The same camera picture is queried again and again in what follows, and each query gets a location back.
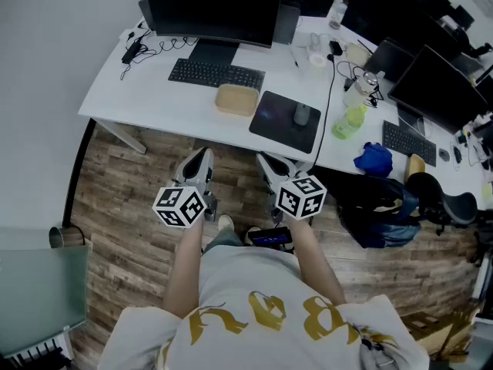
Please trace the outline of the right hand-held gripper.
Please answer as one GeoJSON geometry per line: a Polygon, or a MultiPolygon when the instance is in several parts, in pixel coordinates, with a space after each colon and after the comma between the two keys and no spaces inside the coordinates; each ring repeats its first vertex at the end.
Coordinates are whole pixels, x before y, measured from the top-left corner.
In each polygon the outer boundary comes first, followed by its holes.
{"type": "Polygon", "coordinates": [[[259,152],[256,155],[257,168],[268,187],[272,187],[275,209],[295,220],[303,220],[321,212],[327,195],[327,188],[314,176],[297,168],[291,160],[273,153],[259,152]],[[277,182],[279,176],[295,176],[277,182]]]}

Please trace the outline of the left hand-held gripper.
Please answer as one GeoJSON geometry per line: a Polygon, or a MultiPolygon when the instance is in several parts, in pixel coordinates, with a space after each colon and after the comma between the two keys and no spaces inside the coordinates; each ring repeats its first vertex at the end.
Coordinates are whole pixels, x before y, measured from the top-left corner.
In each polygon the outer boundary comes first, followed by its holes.
{"type": "Polygon", "coordinates": [[[159,189],[152,209],[167,227],[188,229],[201,217],[215,221],[217,199],[209,190],[213,164],[213,151],[201,147],[178,166],[171,185],[159,189]]]}

